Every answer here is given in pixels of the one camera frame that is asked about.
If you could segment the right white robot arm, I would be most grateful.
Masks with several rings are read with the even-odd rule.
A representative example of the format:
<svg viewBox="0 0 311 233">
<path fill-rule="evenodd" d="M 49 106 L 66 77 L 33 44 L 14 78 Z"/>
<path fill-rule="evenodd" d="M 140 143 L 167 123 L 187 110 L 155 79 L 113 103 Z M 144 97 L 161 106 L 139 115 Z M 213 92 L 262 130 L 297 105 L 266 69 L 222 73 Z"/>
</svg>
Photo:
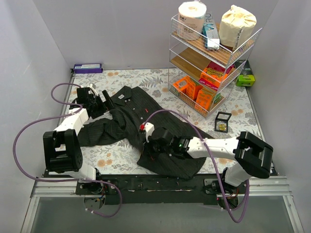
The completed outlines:
<svg viewBox="0 0 311 233">
<path fill-rule="evenodd" d="M 220 188 L 226 193 L 233 192 L 251 177 L 270 177 L 273 147 L 250 132 L 241 132 L 238 137 L 227 139 L 178 137 L 149 122 L 142 124 L 140 130 L 145 135 L 145 144 L 156 155 L 165 153 L 178 159 L 214 157 L 236 161 L 235 165 L 224 170 L 220 180 Z"/>
</svg>

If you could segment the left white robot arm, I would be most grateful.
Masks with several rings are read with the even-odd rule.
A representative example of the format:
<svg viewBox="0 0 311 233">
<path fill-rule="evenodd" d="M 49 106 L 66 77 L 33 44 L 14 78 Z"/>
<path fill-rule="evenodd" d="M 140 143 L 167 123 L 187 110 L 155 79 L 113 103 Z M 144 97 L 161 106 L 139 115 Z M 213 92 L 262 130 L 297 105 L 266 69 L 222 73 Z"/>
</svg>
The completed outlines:
<svg viewBox="0 0 311 233">
<path fill-rule="evenodd" d="M 105 101 L 92 85 L 79 87 L 77 98 L 69 103 L 69 116 L 54 131 L 43 134 L 43 146 L 46 169 L 49 172 L 66 174 L 86 182 L 87 189 L 92 194 L 103 190 L 103 181 L 96 178 L 99 171 L 85 162 L 78 141 L 78 134 L 84 124 L 90 119 L 102 116 L 115 108 L 107 91 L 102 91 Z"/>
</svg>

